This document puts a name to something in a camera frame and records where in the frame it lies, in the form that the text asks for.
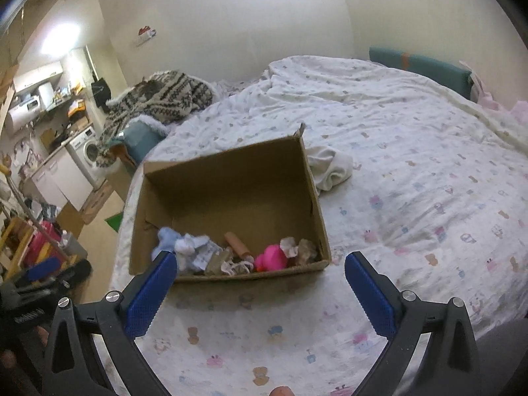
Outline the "olive brown paper scrap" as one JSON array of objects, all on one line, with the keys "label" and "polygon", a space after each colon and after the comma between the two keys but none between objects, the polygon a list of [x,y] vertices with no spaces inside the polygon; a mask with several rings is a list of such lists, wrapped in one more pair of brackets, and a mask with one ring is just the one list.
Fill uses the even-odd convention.
[{"label": "olive brown paper scrap", "polygon": [[295,264],[297,266],[307,266],[316,261],[318,250],[314,243],[309,240],[301,239],[295,248]]}]

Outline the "white sock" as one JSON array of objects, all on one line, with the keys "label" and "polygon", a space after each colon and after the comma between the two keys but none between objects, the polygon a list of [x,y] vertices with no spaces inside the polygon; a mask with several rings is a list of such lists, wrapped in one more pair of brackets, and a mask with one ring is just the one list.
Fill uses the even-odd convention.
[{"label": "white sock", "polygon": [[196,253],[198,248],[207,245],[209,241],[210,237],[207,235],[193,236],[186,233],[176,240],[174,250],[175,253],[191,256]]}]

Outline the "light blue fluffy scrunchie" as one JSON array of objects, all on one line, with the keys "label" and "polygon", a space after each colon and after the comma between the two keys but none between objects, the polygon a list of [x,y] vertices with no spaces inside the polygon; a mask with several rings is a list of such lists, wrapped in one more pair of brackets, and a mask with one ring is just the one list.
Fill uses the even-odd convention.
[{"label": "light blue fluffy scrunchie", "polygon": [[181,238],[182,235],[170,227],[160,228],[157,232],[157,246],[151,252],[151,260],[154,261],[163,251],[174,252],[176,241]]}]

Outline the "clear plastic barcode packet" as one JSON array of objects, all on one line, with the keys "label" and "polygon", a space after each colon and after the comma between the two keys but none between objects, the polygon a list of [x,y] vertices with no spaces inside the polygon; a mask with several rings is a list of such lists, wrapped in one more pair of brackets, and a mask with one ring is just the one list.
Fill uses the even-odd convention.
[{"label": "clear plastic barcode packet", "polygon": [[195,256],[191,264],[195,272],[204,272],[212,258],[212,256],[219,254],[222,247],[213,241],[207,241],[205,244],[195,249]]}]

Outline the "cream ruffled scrunchie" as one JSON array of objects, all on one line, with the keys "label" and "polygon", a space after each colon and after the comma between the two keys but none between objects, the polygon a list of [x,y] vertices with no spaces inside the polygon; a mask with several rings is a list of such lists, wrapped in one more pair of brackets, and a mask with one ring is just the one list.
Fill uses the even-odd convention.
[{"label": "cream ruffled scrunchie", "polygon": [[298,248],[294,237],[282,238],[279,247],[287,258],[297,257]]}]

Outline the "pink rubber duck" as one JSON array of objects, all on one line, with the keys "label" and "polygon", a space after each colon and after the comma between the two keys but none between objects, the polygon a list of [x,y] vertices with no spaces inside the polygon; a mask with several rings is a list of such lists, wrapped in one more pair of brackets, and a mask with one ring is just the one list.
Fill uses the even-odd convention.
[{"label": "pink rubber duck", "polygon": [[257,272],[275,272],[284,270],[287,266],[288,258],[278,244],[269,245],[254,260]]}]

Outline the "beige lace scrunchie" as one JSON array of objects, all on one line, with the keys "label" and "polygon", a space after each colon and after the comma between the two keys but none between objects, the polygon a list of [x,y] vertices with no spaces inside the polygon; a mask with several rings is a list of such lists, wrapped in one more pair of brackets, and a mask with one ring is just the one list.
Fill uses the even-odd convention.
[{"label": "beige lace scrunchie", "polygon": [[254,270],[254,260],[250,257],[241,258],[230,258],[222,262],[220,271],[223,275],[235,276],[235,275],[248,275]]}]

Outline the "brown cardboard tube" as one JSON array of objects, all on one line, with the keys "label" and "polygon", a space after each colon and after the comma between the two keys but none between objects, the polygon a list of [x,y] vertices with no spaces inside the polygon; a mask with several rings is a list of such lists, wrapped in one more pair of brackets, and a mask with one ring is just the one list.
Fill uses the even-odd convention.
[{"label": "brown cardboard tube", "polygon": [[229,247],[240,258],[251,256],[249,248],[242,242],[242,240],[233,232],[226,232],[224,238]]}]

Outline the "red suitcase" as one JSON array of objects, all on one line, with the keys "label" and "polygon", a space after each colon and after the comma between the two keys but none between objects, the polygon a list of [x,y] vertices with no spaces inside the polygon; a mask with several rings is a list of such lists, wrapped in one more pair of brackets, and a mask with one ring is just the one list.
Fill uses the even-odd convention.
[{"label": "red suitcase", "polygon": [[[43,221],[41,226],[46,230],[46,232],[56,241],[61,240],[61,234],[54,228],[54,225],[48,221]],[[34,266],[39,262],[39,255],[42,247],[47,243],[46,237],[39,231],[35,231],[31,242],[29,243],[28,251],[24,260],[22,261],[24,266],[30,267]]]}]

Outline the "green floor mat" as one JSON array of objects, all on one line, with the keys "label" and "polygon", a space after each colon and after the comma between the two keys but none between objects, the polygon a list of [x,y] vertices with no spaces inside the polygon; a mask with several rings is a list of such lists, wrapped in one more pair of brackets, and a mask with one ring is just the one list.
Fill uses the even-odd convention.
[{"label": "green floor mat", "polygon": [[107,217],[106,219],[106,223],[110,226],[110,228],[114,232],[119,232],[122,221],[123,221],[122,213],[113,214],[110,217]]}]

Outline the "white washing machine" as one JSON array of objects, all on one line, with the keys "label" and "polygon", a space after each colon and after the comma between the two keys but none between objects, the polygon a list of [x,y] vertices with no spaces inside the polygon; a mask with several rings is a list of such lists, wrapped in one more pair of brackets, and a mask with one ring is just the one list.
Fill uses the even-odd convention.
[{"label": "white washing machine", "polygon": [[66,145],[66,149],[74,162],[94,189],[99,189],[105,180],[103,176],[96,172],[97,140],[98,135],[93,126],[89,125],[83,131],[74,135]]}]

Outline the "cream folded cloth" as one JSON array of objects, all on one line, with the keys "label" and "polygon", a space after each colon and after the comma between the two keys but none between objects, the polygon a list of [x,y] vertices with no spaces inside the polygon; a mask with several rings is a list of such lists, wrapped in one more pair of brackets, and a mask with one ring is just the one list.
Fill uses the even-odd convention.
[{"label": "cream folded cloth", "polygon": [[306,153],[318,193],[331,191],[352,177],[353,158],[347,153],[322,146],[308,148]]}]

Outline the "brown cardboard box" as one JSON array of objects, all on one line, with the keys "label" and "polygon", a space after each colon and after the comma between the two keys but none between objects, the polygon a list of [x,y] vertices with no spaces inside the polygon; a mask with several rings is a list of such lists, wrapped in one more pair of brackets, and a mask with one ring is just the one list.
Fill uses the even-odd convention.
[{"label": "brown cardboard box", "polygon": [[283,238],[311,241],[306,266],[251,273],[248,279],[315,272],[331,253],[303,134],[267,140],[182,162],[147,162],[132,226],[129,272],[143,273],[157,232],[207,235],[218,245],[231,232],[253,256]]}]

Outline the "teal cushion with fleece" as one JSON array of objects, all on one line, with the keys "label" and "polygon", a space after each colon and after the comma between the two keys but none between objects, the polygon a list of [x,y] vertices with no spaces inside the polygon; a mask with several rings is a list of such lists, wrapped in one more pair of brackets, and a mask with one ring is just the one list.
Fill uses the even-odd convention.
[{"label": "teal cushion with fleece", "polygon": [[166,125],[148,115],[140,115],[113,136],[109,149],[126,165],[136,168],[169,133]]}]

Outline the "teal headboard cushion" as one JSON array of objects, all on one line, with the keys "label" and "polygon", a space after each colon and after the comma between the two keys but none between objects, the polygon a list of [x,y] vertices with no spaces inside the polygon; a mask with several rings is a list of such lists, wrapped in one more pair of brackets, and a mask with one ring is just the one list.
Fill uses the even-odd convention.
[{"label": "teal headboard cushion", "polygon": [[408,54],[389,48],[370,48],[371,62],[381,63],[389,68],[420,74],[434,82],[452,89],[469,99],[473,87],[472,72],[468,69],[445,63],[419,54]]}]

